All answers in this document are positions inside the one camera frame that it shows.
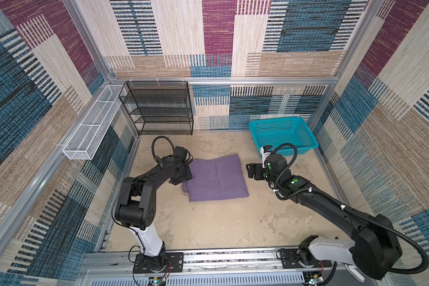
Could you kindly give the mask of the purple trousers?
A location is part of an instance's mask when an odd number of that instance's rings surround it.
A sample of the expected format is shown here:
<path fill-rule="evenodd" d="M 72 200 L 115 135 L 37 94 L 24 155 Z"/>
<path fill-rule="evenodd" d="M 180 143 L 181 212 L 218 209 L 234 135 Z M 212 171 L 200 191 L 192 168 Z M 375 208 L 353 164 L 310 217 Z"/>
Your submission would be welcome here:
<path fill-rule="evenodd" d="M 190 202 L 242 199 L 249 196 L 238 154 L 197 158 L 189 164 L 193 178 L 183 183 Z"/>

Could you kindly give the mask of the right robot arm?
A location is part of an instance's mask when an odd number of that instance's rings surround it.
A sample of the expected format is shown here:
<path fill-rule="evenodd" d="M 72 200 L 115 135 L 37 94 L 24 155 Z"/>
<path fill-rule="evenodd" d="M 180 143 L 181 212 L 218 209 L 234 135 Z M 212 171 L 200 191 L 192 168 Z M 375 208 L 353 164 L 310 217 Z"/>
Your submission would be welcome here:
<path fill-rule="evenodd" d="M 249 178 L 265 180 L 279 200 L 291 200 L 320 214 L 349 236 L 348 240 L 310 235 L 296 251 L 303 267 L 323 260 L 353 265 L 369 277 L 380 280 L 392 272 L 402 256 L 399 236 L 391 221 L 378 214 L 359 212 L 320 190 L 308 179 L 291 174 L 283 163 L 251 163 Z"/>

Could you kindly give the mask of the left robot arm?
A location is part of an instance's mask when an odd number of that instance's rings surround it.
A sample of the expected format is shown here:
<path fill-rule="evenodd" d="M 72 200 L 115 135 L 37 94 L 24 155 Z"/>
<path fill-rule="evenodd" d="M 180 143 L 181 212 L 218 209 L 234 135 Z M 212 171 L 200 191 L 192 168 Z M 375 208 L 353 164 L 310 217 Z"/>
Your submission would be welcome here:
<path fill-rule="evenodd" d="M 159 159 L 157 166 L 145 174 L 123 180 L 113 219 L 135 236 L 140 246 L 136 262 L 142 267 L 157 272 L 167 265 L 166 248 L 153 223 L 157 212 L 158 188 L 167 181 L 178 185 L 191 179 L 186 160 L 178 155 L 170 155 Z"/>

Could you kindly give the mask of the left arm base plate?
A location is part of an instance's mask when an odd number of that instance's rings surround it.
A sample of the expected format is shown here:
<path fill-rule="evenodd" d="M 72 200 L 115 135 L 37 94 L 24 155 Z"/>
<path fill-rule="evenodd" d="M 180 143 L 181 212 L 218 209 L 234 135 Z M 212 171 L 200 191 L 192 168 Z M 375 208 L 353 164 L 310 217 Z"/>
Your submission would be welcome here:
<path fill-rule="evenodd" d="M 133 274 L 151 274 L 170 272 L 180 273 L 183 270 L 184 253 L 169 252 L 156 257 L 137 254 L 133 266 Z"/>

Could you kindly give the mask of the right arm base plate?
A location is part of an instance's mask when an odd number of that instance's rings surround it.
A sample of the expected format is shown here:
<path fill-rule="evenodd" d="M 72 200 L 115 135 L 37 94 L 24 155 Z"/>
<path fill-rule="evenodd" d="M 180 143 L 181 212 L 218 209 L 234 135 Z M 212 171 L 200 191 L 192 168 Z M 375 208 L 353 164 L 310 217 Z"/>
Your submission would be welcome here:
<path fill-rule="evenodd" d="M 299 249 L 280 248 L 275 252 L 275 256 L 281 262 L 284 269 L 332 268 L 332 262 L 328 260 L 311 260 L 304 263 L 301 261 L 298 251 Z"/>

